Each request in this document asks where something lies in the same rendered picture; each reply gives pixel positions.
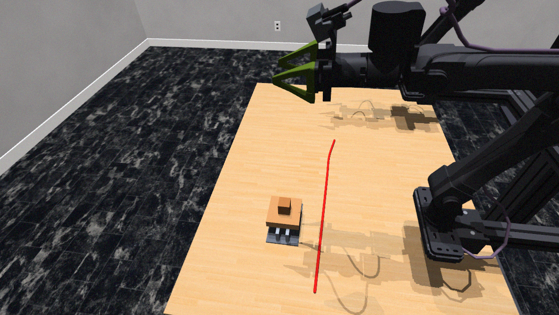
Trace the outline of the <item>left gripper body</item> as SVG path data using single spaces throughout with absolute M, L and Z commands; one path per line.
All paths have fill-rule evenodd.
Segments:
M 323 22 L 332 21 L 328 31 L 331 41 L 325 49 L 318 49 L 314 66 L 314 92 L 323 92 L 323 101 L 331 102 L 331 88 L 363 88 L 367 53 L 336 53 L 337 30 L 346 26 L 342 10 L 323 16 Z

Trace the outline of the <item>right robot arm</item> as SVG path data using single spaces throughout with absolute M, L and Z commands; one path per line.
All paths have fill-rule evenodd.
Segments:
M 480 6 L 485 0 L 455 0 L 456 11 L 453 12 L 457 21 L 465 16 L 470 9 L 474 11 L 477 6 Z M 437 20 L 426 30 L 421 36 L 419 46 L 425 44 L 437 44 L 437 42 L 452 28 L 450 19 L 446 16 L 440 15 Z M 404 86 L 403 77 L 401 75 L 400 81 L 402 82 L 403 91 L 407 97 L 423 97 L 424 95 L 419 92 L 407 92 Z

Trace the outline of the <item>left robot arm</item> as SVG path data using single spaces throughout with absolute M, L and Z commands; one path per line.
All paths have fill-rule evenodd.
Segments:
M 423 95 L 452 96 L 482 89 L 542 91 L 533 101 L 535 106 L 507 130 L 465 158 L 432 172 L 429 187 L 417 187 L 430 251 L 461 257 L 464 251 L 454 222 L 464 214 L 462 205 L 492 178 L 559 144 L 559 51 L 419 46 L 425 19 L 419 2 L 372 6 L 368 47 L 373 53 L 367 53 L 366 68 L 360 69 L 365 88 L 394 88 L 402 75 L 407 92 Z

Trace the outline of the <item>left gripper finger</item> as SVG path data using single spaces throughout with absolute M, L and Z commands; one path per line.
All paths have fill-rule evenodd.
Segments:
M 279 73 L 272 77 L 272 83 L 274 86 L 283 88 L 284 90 L 293 93 L 294 95 L 309 102 L 310 104 L 314 104 L 315 103 L 314 66 L 315 66 L 315 62 L 310 62 L 301 65 L 297 68 L 287 70 L 283 73 Z M 295 86 L 291 86 L 290 84 L 281 81 L 283 79 L 288 79 L 291 77 L 299 77 L 302 75 L 306 76 L 306 90 L 303 90 L 302 88 L 298 88 Z
M 309 44 L 306 44 L 305 46 L 302 46 L 300 49 L 297 49 L 293 53 L 290 53 L 290 54 L 285 55 L 284 57 L 280 58 L 279 59 L 279 67 L 287 69 L 287 70 L 299 67 L 298 65 L 290 64 L 290 63 L 287 63 L 287 62 L 292 60 L 292 59 L 295 59 L 295 58 L 299 57 L 300 55 L 306 54 L 306 53 L 310 53 L 311 62 L 316 62 L 318 48 L 319 48 L 319 44 L 317 44 L 316 40 L 313 40 Z

